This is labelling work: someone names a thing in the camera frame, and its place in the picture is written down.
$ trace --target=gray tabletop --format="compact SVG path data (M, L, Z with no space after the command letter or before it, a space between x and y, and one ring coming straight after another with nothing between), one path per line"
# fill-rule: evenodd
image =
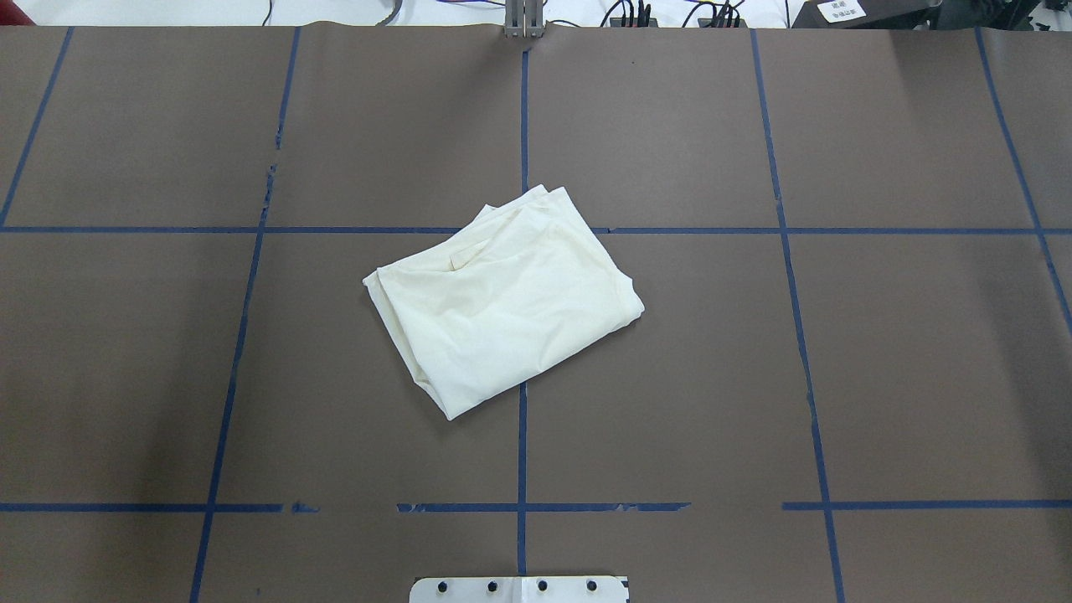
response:
M1072 600L1072 36L0 50L0 599ZM359 281L539 183L647 310L448 423Z

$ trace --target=white floor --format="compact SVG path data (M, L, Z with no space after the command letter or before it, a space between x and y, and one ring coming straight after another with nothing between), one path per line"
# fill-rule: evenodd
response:
M548 0L547 19L568 19L582 26L599 25L613 0ZM802 0L790 0L795 16ZM242 26L260 25L268 0L18 0L40 25L118 26ZM331 20L372 25L386 16L391 0L274 0L269 25L304 25ZM654 0L652 15L662 27L680 27L696 4L687 0ZM741 13L751 27L786 27L784 0L746 0ZM701 9L697 16L704 14ZM436 0L404 0L397 25L470 25L503 23L503 9L482 2L450 5ZM1072 31L1072 16L1040 8L1036 23Z

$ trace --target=folded t-shirt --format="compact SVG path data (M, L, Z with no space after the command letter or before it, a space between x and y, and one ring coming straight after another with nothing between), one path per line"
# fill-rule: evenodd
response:
M640 317L565 189L485 206L363 281L414 382L452 420Z

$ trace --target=red object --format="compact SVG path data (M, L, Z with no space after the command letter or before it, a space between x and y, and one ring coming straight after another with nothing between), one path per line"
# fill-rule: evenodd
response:
M36 25L15 4L14 0L0 0L0 25Z

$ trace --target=white bracket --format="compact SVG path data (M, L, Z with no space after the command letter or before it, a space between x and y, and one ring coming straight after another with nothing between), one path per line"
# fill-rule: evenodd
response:
M544 35L544 0L505 0L505 3L507 38Z
M628 603L620 576L421 578L410 603Z

